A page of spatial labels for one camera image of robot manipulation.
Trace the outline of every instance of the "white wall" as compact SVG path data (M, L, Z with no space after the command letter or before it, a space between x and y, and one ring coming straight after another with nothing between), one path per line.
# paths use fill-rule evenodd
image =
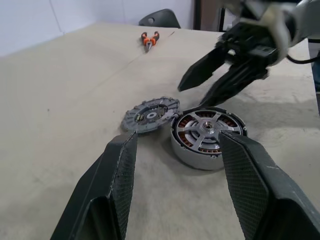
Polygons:
M194 0L0 0L0 57L84 28L97 21L137 25L172 9L191 29Z

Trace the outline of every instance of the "black chair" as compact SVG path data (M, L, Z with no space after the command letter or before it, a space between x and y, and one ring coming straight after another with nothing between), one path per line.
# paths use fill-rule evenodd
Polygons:
M145 16L139 21L139 26L181 28L175 13L170 9L163 9Z

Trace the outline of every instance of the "table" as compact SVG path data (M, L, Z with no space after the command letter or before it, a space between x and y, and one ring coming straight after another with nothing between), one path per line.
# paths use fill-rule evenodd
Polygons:
M220 33L96 23L0 60L0 239L49 239L81 175L121 133L127 110L168 96L196 106L208 86L178 92L182 75ZM309 57L306 41L290 50ZM283 60L220 107L320 210L320 121L311 66ZM168 127L138 140L127 240L243 240L225 172L177 161Z

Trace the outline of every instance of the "black cable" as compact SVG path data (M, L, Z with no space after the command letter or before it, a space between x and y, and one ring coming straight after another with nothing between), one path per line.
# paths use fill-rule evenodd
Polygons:
M317 60L320 60L320 56L316 56L314 58L310 58L310 59L307 59L307 60L296 60L294 58L292 58L291 56L287 55L286 58L293 62L294 64L310 64L310 63L313 63Z

